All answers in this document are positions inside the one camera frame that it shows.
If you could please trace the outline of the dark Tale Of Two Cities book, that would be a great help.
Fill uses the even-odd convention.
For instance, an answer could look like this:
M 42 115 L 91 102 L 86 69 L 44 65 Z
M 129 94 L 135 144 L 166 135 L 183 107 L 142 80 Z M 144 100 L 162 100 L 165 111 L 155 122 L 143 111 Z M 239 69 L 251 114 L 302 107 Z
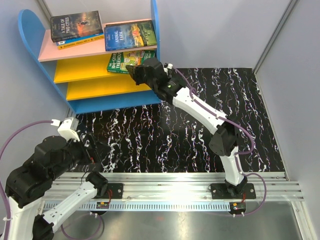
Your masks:
M 102 33 L 101 17 L 97 10 L 50 18 L 50 37 L 54 43 Z

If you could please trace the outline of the green 104-Storey Treehouse book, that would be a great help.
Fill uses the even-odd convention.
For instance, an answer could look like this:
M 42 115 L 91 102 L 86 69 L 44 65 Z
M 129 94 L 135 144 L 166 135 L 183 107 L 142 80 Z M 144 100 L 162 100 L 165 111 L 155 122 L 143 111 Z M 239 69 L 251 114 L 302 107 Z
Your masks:
M 126 66 L 138 66 L 145 60 L 156 57 L 155 50 L 135 50 L 112 53 L 106 70 L 109 73 L 128 74 Z

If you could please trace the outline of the blue Animal Farm book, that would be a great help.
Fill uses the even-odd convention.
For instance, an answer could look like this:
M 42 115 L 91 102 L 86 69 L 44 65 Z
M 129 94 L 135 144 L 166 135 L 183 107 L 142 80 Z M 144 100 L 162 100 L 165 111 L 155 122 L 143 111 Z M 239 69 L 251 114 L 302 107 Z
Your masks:
M 151 20 L 106 24 L 104 28 L 105 50 L 107 52 L 157 45 L 157 38 Z

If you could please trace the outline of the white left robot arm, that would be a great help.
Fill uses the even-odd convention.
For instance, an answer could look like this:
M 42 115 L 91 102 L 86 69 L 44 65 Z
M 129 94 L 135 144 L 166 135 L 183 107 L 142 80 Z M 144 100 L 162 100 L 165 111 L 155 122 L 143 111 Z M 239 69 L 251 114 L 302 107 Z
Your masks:
M 72 194 L 51 210 L 38 214 L 37 209 L 46 191 L 58 177 L 75 165 L 101 161 L 93 137 L 89 144 L 81 140 L 66 140 L 49 136 L 38 144 L 33 155 L 13 170 L 5 185 L 10 214 L 5 224 L 5 240 L 51 240 L 63 222 L 81 205 L 107 195 L 108 180 L 98 172 L 91 172 Z

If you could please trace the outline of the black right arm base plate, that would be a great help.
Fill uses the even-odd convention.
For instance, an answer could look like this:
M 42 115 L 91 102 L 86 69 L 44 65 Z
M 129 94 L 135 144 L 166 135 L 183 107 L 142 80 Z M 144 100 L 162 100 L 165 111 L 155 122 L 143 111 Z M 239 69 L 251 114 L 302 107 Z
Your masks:
M 212 183 L 208 189 L 211 192 L 212 199 L 226 200 L 236 199 L 242 200 L 243 197 L 247 200 L 254 200 L 257 198 L 255 187 L 252 183 L 246 183 L 243 186 L 232 186 L 226 183 Z

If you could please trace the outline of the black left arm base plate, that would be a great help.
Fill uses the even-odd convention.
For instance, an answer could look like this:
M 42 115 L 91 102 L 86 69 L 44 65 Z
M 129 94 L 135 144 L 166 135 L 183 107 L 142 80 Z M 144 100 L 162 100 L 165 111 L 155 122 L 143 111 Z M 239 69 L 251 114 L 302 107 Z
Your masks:
M 123 198 L 123 192 L 124 192 L 124 184 L 123 183 L 112 183 L 109 182 L 107 184 L 107 191 L 106 193 L 101 197 L 101 199 L 108 199 L 111 197 L 111 199 L 120 200 Z

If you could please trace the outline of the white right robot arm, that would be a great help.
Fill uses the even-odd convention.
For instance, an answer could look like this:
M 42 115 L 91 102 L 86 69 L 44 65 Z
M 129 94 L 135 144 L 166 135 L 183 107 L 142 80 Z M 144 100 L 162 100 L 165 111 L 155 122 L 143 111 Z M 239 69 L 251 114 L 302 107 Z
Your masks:
M 125 67 L 136 85 L 146 84 L 158 98 L 179 108 L 199 121 L 211 134 L 209 148 L 220 157 L 225 172 L 225 190 L 229 197 L 239 198 L 248 182 L 236 154 L 239 151 L 239 128 L 227 117 L 196 96 L 194 89 L 182 76 L 173 77 L 174 67 L 148 58 L 141 65 Z

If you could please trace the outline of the blue treehouse paperback book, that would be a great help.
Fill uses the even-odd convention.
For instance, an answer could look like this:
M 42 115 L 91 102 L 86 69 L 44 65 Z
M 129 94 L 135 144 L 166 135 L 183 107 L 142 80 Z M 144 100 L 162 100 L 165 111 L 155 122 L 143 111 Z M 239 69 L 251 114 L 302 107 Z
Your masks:
M 59 41 L 56 43 L 56 46 L 59 50 L 71 48 L 71 47 L 76 47 L 79 45 L 91 43 L 94 41 L 98 41 L 104 39 L 104 34 L 99 33 L 99 34 L 93 34 L 91 36 L 85 36 L 85 37 L 79 37 L 79 38 L 74 38 L 74 39 L 68 39 L 68 40 L 63 40 Z

